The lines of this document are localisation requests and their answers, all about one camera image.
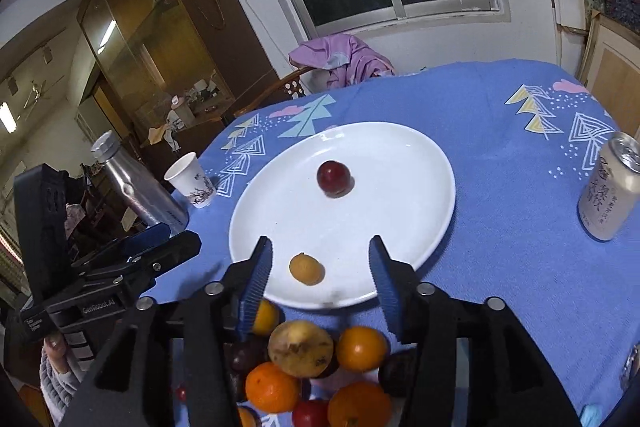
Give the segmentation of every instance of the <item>person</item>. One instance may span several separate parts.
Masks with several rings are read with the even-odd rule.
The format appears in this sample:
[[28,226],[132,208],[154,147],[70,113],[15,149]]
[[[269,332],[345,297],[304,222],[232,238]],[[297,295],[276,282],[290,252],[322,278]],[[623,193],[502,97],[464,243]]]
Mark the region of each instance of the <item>person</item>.
[[40,360],[40,388],[57,426],[82,382],[84,371],[68,349],[65,337],[57,331],[46,336]]

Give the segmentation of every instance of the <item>ceiling fan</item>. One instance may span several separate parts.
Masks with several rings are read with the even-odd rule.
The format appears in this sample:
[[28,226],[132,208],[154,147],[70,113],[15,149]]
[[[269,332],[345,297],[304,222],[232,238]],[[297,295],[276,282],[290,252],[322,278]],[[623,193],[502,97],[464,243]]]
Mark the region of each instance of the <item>ceiling fan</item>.
[[40,84],[39,86],[37,86],[35,82],[33,82],[31,84],[31,92],[27,97],[27,101],[24,103],[22,112],[20,113],[20,115],[18,115],[18,118],[16,120],[20,120],[20,118],[24,117],[23,121],[26,121],[31,115],[31,111],[33,111],[33,108],[36,107],[36,104],[43,98],[45,100],[48,100],[48,97],[44,95],[47,94],[63,78],[65,78],[64,74],[59,79],[57,79],[53,84],[51,84],[51,86],[47,90],[44,89],[44,86],[47,84],[46,79],[43,80],[42,84]]

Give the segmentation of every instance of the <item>stainless steel bottle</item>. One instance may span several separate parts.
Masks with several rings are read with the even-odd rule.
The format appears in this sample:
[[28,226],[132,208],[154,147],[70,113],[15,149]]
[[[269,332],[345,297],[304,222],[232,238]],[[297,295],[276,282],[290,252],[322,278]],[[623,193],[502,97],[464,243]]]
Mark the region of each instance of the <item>stainless steel bottle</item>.
[[166,223],[172,235],[186,228],[187,211],[174,201],[151,172],[121,147],[113,131],[100,136],[91,152],[104,165],[113,187],[142,221],[149,226]]
[[640,144],[616,132],[600,149],[598,163],[578,201],[578,215],[596,239],[608,241],[640,198]]

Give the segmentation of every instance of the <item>orange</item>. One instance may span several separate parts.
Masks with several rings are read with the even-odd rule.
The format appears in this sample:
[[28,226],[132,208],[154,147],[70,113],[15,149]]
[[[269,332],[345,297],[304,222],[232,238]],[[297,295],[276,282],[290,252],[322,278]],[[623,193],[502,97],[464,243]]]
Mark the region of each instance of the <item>orange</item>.
[[246,407],[238,407],[242,427],[255,427],[255,417]]
[[246,377],[247,399],[268,413],[291,411],[300,398],[300,382],[273,362],[261,363]]
[[258,306],[258,312],[255,314],[252,332],[256,335],[268,337],[279,322],[280,311],[269,301],[262,299],[260,306]]
[[385,427],[391,419],[391,399],[376,383],[352,383],[334,394],[328,416],[331,427]]
[[379,331],[354,326],[340,335],[335,354],[340,365],[349,371],[371,371],[385,359],[386,338]]

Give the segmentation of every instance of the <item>water bottle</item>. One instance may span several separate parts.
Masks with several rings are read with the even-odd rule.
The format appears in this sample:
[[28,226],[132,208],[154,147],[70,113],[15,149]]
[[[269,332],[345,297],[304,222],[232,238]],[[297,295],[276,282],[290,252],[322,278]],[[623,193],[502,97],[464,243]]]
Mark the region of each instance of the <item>water bottle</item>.
[[122,148],[113,131],[100,136],[91,152],[104,165],[113,187],[148,226],[166,223],[172,235],[186,228],[189,222],[187,211],[178,206],[148,169]]

